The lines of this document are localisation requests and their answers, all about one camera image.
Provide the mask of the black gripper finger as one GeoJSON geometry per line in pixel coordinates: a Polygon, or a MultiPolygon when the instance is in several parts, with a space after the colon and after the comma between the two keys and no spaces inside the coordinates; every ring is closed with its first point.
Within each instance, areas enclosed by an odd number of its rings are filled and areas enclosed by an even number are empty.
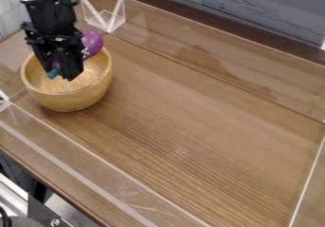
{"type": "Polygon", "coordinates": [[[53,46],[49,44],[32,44],[32,49],[40,61],[44,71],[49,72],[52,70],[52,62],[53,62],[53,56],[52,56],[53,46]]]}
{"type": "Polygon", "coordinates": [[[58,47],[57,60],[62,78],[72,81],[84,71],[81,50],[77,47],[58,47]]]}

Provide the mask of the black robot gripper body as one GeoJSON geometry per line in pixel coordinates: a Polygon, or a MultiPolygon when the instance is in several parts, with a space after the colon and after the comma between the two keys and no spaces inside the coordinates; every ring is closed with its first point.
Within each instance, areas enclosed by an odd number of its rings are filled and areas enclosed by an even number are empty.
{"type": "Polygon", "coordinates": [[[74,28],[73,7],[78,0],[20,0],[29,15],[29,21],[21,24],[26,44],[49,44],[52,56],[57,59],[58,47],[77,47],[82,50],[82,34],[74,28]]]}

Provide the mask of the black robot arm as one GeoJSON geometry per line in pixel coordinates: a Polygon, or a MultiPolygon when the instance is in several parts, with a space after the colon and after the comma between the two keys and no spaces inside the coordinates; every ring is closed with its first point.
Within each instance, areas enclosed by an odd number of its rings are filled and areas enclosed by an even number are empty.
{"type": "Polygon", "coordinates": [[[78,0],[20,0],[29,20],[20,27],[49,78],[72,81],[84,71],[82,33],[74,28],[78,0]]]}

